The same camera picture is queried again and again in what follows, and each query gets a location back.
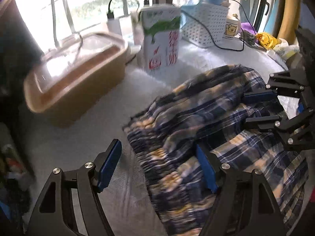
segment mug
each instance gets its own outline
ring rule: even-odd
[[[223,38],[233,39],[241,30],[241,22],[234,16],[227,16]]]

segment white plastic basket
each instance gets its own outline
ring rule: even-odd
[[[194,18],[203,23],[210,31],[216,44],[220,43],[225,33],[226,17],[229,8],[209,3],[199,3],[193,9],[184,8]],[[182,27],[183,39],[201,48],[213,46],[207,30],[196,20],[186,15],[186,24]]]

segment yellow curtain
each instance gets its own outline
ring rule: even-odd
[[[285,0],[283,20],[278,34],[278,38],[288,41],[289,45],[296,40],[294,30],[297,29],[300,22],[301,0]]]

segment yellow package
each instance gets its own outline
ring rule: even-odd
[[[274,38],[271,34],[262,32],[256,34],[259,43],[267,50],[273,49],[277,44],[281,43],[281,40]]]

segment milk carton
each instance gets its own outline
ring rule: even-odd
[[[145,71],[176,64],[180,16],[180,8],[166,4],[132,13],[134,43],[141,45],[137,61]]]

